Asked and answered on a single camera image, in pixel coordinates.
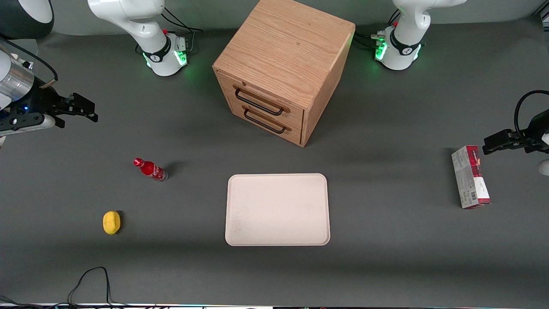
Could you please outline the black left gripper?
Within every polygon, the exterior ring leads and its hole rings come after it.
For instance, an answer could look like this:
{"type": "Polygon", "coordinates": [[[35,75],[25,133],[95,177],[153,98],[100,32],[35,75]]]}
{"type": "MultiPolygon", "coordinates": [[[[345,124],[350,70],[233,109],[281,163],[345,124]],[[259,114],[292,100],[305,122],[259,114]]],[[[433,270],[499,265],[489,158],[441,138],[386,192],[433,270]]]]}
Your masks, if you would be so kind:
{"type": "Polygon", "coordinates": [[[549,110],[545,110],[533,117],[527,129],[502,130],[484,138],[483,153],[488,156],[504,149],[523,149],[525,153],[548,153],[548,132],[549,110]]]}

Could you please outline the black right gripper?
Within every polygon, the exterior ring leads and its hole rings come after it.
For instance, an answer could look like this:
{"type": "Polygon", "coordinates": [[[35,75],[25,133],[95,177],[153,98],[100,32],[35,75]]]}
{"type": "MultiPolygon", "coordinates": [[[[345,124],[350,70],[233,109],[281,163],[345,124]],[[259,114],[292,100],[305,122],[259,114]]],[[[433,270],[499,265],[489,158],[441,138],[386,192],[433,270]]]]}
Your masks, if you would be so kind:
{"type": "Polygon", "coordinates": [[[1,111],[0,131],[65,128],[65,121],[59,116],[70,113],[98,122],[95,103],[84,96],[72,93],[67,99],[52,87],[36,88],[1,111]]]}

